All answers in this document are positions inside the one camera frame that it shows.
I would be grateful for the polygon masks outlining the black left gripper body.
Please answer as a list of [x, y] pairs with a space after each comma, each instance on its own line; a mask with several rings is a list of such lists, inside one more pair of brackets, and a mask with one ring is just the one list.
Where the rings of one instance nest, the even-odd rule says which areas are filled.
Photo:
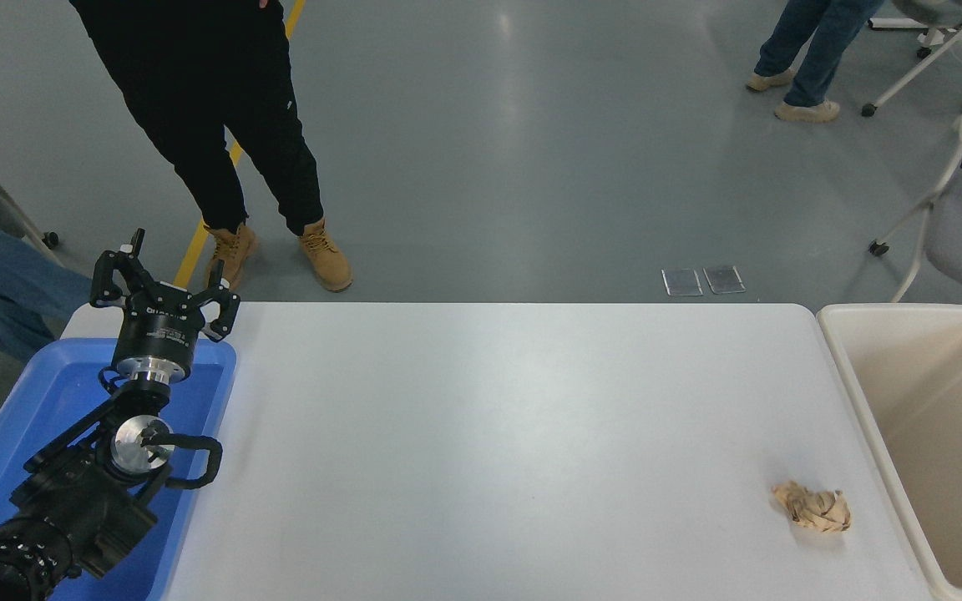
[[157, 357], [192, 362], [205, 316], [192, 305], [190, 293], [156, 282], [127, 297], [113, 362]]

